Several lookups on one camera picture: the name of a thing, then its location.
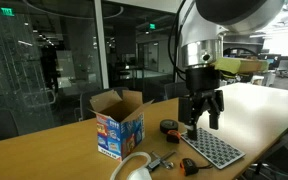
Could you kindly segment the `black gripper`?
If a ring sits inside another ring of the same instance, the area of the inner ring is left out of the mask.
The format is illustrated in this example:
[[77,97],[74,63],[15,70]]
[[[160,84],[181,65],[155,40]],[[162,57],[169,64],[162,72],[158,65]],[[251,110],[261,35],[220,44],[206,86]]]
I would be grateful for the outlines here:
[[186,88],[189,95],[180,97],[178,120],[186,125],[187,136],[197,139],[197,120],[209,112],[209,127],[218,130],[218,119],[224,111],[223,91],[219,90],[220,71],[213,66],[186,70]]

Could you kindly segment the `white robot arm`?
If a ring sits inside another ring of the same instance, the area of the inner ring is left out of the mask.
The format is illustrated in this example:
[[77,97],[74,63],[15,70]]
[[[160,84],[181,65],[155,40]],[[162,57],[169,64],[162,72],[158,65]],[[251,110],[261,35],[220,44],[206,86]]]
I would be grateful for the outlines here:
[[193,6],[180,11],[186,88],[179,99],[179,121],[190,139],[197,138],[197,121],[207,112],[209,127],[218,129],[224,111],[220,70],[215,63],[223,56],[223,34],[249,34],[264,28],[277,16],[285,0],[189,0]]

